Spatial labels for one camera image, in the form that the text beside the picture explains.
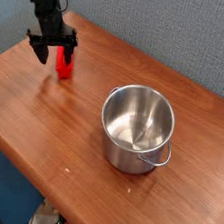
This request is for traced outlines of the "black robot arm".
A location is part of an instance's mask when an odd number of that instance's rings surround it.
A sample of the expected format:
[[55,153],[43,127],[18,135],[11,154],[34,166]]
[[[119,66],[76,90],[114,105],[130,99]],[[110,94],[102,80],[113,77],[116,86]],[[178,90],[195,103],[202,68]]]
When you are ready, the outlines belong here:
[[48,48],[61,46],[64,63],[69,65],[72,62],[74,48],[78,46],[77,31],[63,20],[64,11],[60,6],[60,0],[30,0],[30,2],[34,4],[34,13],[40,30],[33,32],[28,29],[27,36],[38,60],[41,64],[45,64],[48,60]]

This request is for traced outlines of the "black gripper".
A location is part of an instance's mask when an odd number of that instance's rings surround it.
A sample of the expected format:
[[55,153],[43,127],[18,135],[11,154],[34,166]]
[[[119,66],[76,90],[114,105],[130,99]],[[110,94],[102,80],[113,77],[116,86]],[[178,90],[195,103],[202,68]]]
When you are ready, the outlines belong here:
[[41,64],[48,60],[48,46],[63,46],[65,64],[72,62],[72,55],[77,46],[76,30],[65,24],[63,15],[56,10],[53,13],[41,14],[37,17],[38,26],[28,29],[27,36],[33,43],[33,50]]

